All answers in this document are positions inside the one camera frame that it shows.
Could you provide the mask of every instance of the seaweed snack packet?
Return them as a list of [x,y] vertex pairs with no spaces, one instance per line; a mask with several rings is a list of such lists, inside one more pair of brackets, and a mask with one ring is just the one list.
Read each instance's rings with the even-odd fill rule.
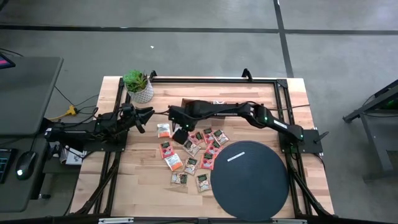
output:
[[172,171],[175,171],[176,169],[180,168],[183,165],[180,157],[177,154],[169,156],[164,160],[166,161],[167,165],[170,167]]
[[188,175],[183,172],[172,172],[172,184],[182,185],[187,184]]
[[159,145],[160,155],[162,155],[162,159],[174,155],[174,148],[170,142],[164,142]]
[[199,143],[204,141],[203,135],[200,131],[191,133],[188,138],[189,138],[189,140],[191,140],[192,143],[194,143],[196,145],[198,145]]
[[214,140],[213,137],[213,130],[211,128],[206,128],[203,130],[203,137],[205,138],[205,143],[210,144],[212,140]]
[[225,135],[223,130],[217,130],[213,132],[213,137],[220,145],[223,145],[229,141],[229,138]]
[[157,137],[169,138],[171,137],[169,124],[157,124]]
[[218,144],[217,141],[212,141],[210,145],[207,146],[206,151],[207,153],[213,154],[215,158],[217,158],[218,154],[223,150],[223,146]]
[[199,175],[196,177],[199,192],[211,190],[210,178],[208,174]]
[[200,146],[197,146],[196,144],[194,144],[191,140],[187,139],[184,143],[184,145],[182,146],[182,148],[188,153],[190,154],[192,157],[195,157],[195,155],[198,153],[198,151],[200,150]]
[[207,152],[203,153],[203,155],[201,157],[200,168],[213,170],[214,159],[215,159],[215,155],[213,155],[211,153],[207,153]]
[[194,158],[188,158],[185,161],[183,171],[191,175],[194,175],[195,172],[197,171],[197,167],[198,167],[198,161]]

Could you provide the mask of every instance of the concrete floor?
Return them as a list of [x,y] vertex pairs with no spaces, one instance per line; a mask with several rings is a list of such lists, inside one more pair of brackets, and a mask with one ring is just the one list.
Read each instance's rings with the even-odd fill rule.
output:
[[[397,1],[280,0],[286,29],[397,30]],[[0,12],[8,24],[121,27],[277,28],[271,0],[10,0]],[[1,47],[25,56],[65,59],[57,86],[72,102],[98,93],[105,75],[129,69],[159,75],[286,77],[279,34],[173,32],[0,32]],[[294,77],[305,79],[313,119],[323,140],[335,213],[345,218],[398,222],[398,181],[365,184],[379,168],[360,121],[341,119],[397,79],[397,35],[287,35]],[[94,105],[96,99],[86,105]],[[55,91],[47,116],[68,103]],[[83,119],[79,115],[74,120]],[[76,176],[52,181],[59,195],[41,209],[0,214],[0,219],[62,215]]]

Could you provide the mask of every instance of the computer mouse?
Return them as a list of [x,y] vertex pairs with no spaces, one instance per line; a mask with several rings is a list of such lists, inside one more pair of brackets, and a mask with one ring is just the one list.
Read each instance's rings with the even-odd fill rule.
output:
[[36,152],[24,152],[18,158],[15,171],[19,180],[27,180],[32,174],[35,164]]

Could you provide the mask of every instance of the succulent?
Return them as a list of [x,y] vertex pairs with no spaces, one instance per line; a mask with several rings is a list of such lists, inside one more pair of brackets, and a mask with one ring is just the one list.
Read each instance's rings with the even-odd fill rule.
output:
[[128,91],[138,93],[145,89],[148,84],[148,76],[142,71],[130,70],[123,76],[124,84]]

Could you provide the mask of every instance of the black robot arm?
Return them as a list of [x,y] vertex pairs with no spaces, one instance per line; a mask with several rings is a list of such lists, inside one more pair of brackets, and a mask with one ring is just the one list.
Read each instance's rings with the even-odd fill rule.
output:
[[155,113],[152,107],[135,108],[130,103],[111,113],[99,114],[96,120],[88,123],[52,123],[45,132],[48,142],[58,141],[63,147],[78,151],[118,151],[125,147],[127,132],[131,127],[137,127],[140,133],[142,127]]
[[170,106],[169,120],[181,126],[176,141],[181,142],[193,131],[199,120],[214,116],[240,116],[249,124],[257,128],[272,128],[285,134],[291,141],[303,141],[303,128],[295,124],[286,124],[275,118],[264,105],[255,102],[215,105],[207,101],[195,100],[188,102],[185,107]]

